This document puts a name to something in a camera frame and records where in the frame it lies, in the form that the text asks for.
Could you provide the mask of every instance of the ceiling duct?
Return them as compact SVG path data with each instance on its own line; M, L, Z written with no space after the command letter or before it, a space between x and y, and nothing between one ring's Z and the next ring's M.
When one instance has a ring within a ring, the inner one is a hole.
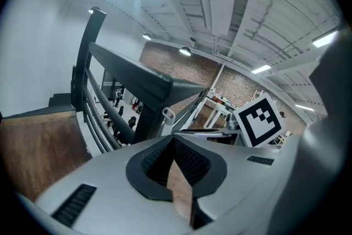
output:
M205 28L215 36L227 35L235 0L200 0Z

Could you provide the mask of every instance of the ceiling light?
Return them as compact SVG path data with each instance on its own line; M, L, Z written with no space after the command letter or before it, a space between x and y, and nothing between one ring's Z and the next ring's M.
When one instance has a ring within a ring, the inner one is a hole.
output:
M181 52L183 55L191 56L191 49L189 49L188 47L182 47L182 48L180 49L180 52Z
M337 35L337 31L334 31L333 33L328 34L328 35L324 36L323 38L321 38L321 39L319 39L319 40L313 41L313 44L314 44L316 47L324 46L324 45L326 45L326 44L331 43L331 42L335 39L335 36L336 36L336 35Z
M313 112L314 112L314 109L308 108L308 107L305 107L305 106L296 105L296 107L299 107L299 108L302 108L302 109L305 109L305 110L309 110L309 111L313 111Z
M150 34L143 34L142 35L146 40L151 40L152 38L151 38L151 36L150 36Z
M265 70L269 70L271 67L269 65L264 65L263 67L260 67L259 69L253 70L252 73L257 74L260 72L264 72Z

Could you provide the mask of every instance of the black metal railing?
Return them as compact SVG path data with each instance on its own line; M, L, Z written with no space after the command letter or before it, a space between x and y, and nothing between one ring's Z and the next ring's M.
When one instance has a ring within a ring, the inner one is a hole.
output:
M95 44L105 16L106 14L99 9L93 9L82 37L71 83L73 105L76 107L77 112L83 111L84 121L87 123L101 152L119 149L120 145L105 125L95 106L95 101L87 88L88 80L99 102L114 124L115 131L120 132L119 136L126 144L138 143L157 136L164 118L162 110L165 107L201 93L196 99L196 103L199 103L200 98L203 97L206 91L206 87L202 85L173 78L170 75L148 68L122 54ZM144 106L136 132L133 132L117 113L98 86L89 70L92 56L116 81L124 85L128 91L143 102ZM191 103L191 107L187 107L182 117L196 103Z

